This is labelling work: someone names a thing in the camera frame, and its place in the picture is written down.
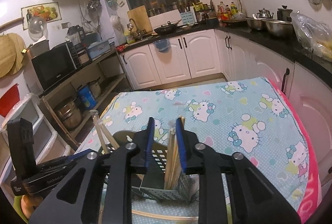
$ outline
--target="silver screw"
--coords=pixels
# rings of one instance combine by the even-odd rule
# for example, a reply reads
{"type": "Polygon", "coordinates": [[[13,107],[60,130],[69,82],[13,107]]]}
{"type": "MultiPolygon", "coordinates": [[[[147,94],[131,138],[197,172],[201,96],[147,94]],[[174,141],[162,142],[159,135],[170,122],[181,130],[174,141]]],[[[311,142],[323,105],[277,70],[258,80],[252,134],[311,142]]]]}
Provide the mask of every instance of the silver screw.
{"type": "Polygon", "coordinates": [[[97,153],[95,152],[90,152],[89,154],[86,155],[88,159],[95,159],[97,157],[97,153]]]}
{"type": "Polygon", "coordinates": [[[235,158],[236,160],[241,160],[241,159],[244,158],[244,155],[242,153],[240,153],[240,152],[235,152],[233,154],[233,158],[235,158]]]}
{"type": "Polygon", "coordinates": [[[126,144],[126,148],[128,150],[134,149],[135,147],[136,147],[136,144],[134,144],[134,143],[128,143],[128,144],[126,144]]]}
{"type": "Polygon", "coordinates": [[[203,150],[203,149],[205,149],[205,144],[201,144],[201,143],[199,143],[199,144],[195,144],[195,148],[197,149],[197,150],[203,150]]]}

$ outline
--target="hanging trash can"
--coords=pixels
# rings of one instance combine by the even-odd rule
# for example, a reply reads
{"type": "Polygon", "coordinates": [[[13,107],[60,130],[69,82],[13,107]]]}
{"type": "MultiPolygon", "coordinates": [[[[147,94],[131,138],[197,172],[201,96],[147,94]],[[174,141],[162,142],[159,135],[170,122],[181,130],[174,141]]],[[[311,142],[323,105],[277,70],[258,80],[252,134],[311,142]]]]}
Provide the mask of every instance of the hanging trash can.
{"type": "Polygon", "coordinates": [[[161,53],[167,53],[171,49],[169,39],[156,40],[153,42],[153,44],[161,53]]]}
{"type": "Polygon", "coordinates": [[[97,102],[87,85],[84,87],[81,85],[77,88],[77,94],[82,100],[86,110],[93,109],[97,105],[97,102]]]}

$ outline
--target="pink tablecloth border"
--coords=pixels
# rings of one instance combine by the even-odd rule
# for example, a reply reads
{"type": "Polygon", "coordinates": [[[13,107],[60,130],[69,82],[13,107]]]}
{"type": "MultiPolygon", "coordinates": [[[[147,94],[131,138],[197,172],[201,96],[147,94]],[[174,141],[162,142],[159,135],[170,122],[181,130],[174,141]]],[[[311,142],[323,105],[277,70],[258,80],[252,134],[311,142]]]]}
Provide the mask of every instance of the pink tablecloth border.
{"type": "Polygon", "coordinates": [[[273,86],[275,91],[282,97],[283,101],[286,103],[290,111],[293,113],[293,116],[296,122],[298,123],[300,131],[308,145],[308,151],[309,151],[308,183],[304,193],[303,200],[298,208],[298,214],[301,218],[301,222],[305,223],[308,220],[308,218],[316,211],[319,203],[322,200],[316,154],[313,149],[309,134],[305,130],[303,123],[299,118],[298,114],[296,113],[295,109],[293,108],[292,104],[289,102],[288,98],[286,98],[284,93],[282,93],[281,90],[275,84],[273,84],[270,80],[268,81],[273,86]]]}

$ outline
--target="countertop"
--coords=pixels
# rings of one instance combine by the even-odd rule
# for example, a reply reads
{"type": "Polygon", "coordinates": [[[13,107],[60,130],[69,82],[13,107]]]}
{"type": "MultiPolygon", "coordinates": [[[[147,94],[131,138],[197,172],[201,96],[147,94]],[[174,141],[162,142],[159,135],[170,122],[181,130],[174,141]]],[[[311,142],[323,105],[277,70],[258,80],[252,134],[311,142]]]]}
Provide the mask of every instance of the countertop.
{"type": "Polygon", "coordinates": [[[177,29],[177,31],[171,34],[163,36],[157,35],[139,43],[133,43],[126,47],[121,53],[125,53],[129,50],[150,44],[156,40],[173,38],[180,35],[208,29],[221,30],[258,43],[259,45],[262,45],[276,52],[277,54],[284,56],[288,60],[297,62],[300,65],[304,66],[305,68],[313,72],[322,81],[324,81],[332,89],[332,62],[318,57],[315,54],[310,53],[306,49],[304,49],[298,42],[295,34],[293,37],[287,39],[275,38],[271,36],[267,31],[261,32],[251,30],[246,24],[240,27],[235,27],[234,25],[225,26],[225,24],[223,23],[219,23],[216,25],[197,24],[192,26],[190,29],[179,28],[177,29]]]}

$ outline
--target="fruit picture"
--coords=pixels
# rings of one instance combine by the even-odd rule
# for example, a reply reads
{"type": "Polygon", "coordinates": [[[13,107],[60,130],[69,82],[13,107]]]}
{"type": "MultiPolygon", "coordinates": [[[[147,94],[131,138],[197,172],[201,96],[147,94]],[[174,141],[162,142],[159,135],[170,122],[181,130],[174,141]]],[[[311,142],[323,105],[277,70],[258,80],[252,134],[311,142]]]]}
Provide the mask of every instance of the fruit picture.
{"type": "Polygon", "coordinates": [[[59,4],[57,2],[38,4],[21,8],[23,21],[23,30],[28,29],[28,22],[33,16],[40,16],[46,20],[46,22],[60,21],[61,14],[59,4]]]}

